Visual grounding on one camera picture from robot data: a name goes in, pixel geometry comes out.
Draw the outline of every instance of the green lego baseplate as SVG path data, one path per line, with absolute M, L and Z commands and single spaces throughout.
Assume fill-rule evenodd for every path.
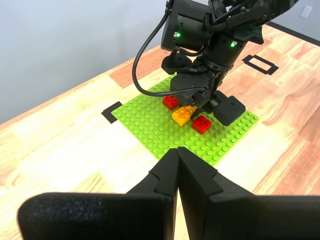
M 169 91 L 173 77 L 174 75 L 166 78 L 149 91 Z M 199 116 L 204 115 L 212 122 L 212 126 L 205 134 L 200 135 L 191 127 L 197 117 L 179 126 L 172 119 L 175 109 L 169 110 L 162 101 L 163 97 L 140 94 L 112 112 L 158 160 L 171 148 L 186 147 L 214 166 L 259 120 L 246 110 L 230 126 L 223 126 L 213 114 L 203 112 Z

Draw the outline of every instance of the electrical outlet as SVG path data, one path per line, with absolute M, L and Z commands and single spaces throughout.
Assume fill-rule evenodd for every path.
M 306 19 L 306 18 L 309 16 L 311 10 L 312 10 L 312 7 L 310 7 L 310 6 L 305 6 L 304 9 L 303 9 L 303 11 L 302 11 L 302 13 L 301 13 L 301 15 L 300 15 L 300 17 Z

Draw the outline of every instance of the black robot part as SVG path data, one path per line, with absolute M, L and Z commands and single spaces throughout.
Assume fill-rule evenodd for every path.
M 179 188 L 190 240 L 319 240 L 319 196 L 257 196 L 185 147 L 126 194 L 45 193 L 18 211 L 24 240 L 173 240 Z

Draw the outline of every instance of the baseboard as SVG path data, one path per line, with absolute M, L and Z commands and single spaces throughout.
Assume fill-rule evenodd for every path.
M 302 40 L 304 40 L 306 42 L 309 42 L 311 44 L 314 44 L 314 45 L 317 45 L 317 46 L 320 47 L 320 41 L 316 40 L 316 39 L 314 39 L 312 37 L 306 36 L 304 34 L 301 34 L 301 33 L 297 32 L 297 31 L 293 31 L 293 30 L 291 30 L 291 29 L 289 29 L 289 28 L 287 28 L 285 26 L 281 26 L 281 25 L 279 25 L 277 23 L 274 23 L 272 21 L 268 22 L 267 25 L 270 26 L 270 27 L 273 27 L 275 29 L 278 29 L 278 30 L 280 30 L 282 32 L 285 32 L 287 34 L 290 34 L 292 36 L 295 36 L 296 38 L 302 39 Z

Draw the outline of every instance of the black cable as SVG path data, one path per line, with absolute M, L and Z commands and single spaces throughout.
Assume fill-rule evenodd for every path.
M 183 55 L 189 56 L 189 57 L 197 57 L 200 56 L 202 54 L 204 54 L 205 50 L 207 50 L 208 45 L 205 45 L 199 52 L 189 52 L 184 50 L 183 48 L 179 47 L 179 46 L 175 46 L 175 49 L 178 50 L 180 53 L 182 53 Z
M 204 25 L 205 25 L 205 28 L 211 32 L 218 32 L 227 28 L 226 22 L 222 22 L 216 25 L 211 25 L 209 20 L 210 20 L 210 14 L 206 13 L 204 17 Z
M 188 93 L 188 92 L 195 92 L 195 91 L 205 92 L 206 90 L 203 87 L 185 88 L 185 89 L 180 89 L 180 90 L 176 90 L 176 91 L 151 92 L 151 91 L 144 90 L 139 85 L 139 82 L 138 82 L 138 79 L 137 79 L 137 66 L 138 66 L 139 59 L 140 59 L 141 55 L 144 53 L 144 51 L 145 51 L 146 47 L 148 46 L 148 44 L 155 37 L 157 32 L 159 32 L 160 28 L 165 24 L 168 16 L 169 16 L 169 13 L 166 12 L 164 14 L 164 16 L 162 17 L 161 21 L 159 22 L 159 24 L 156 26 L 156 28 L 153 30 L 153 32 L 146 39 L 146 41 L 144 42 L 144 44 L 142 45 L 142 47 L 138 51 L 138 53 L 137 53 L 137 55 L 136 55 L 136 57 L 135 57 L 135 59 L 133 61 L 133 66 L 132 66 L 133 83 L 134 83 L 136 89 L 139 90 L 139 92 L 141 92 L 142 94 L 145 94 L 147 96 L 151 96 L 151 97 L 167 97 L 167 96 L 183 94 L 183 93 Z

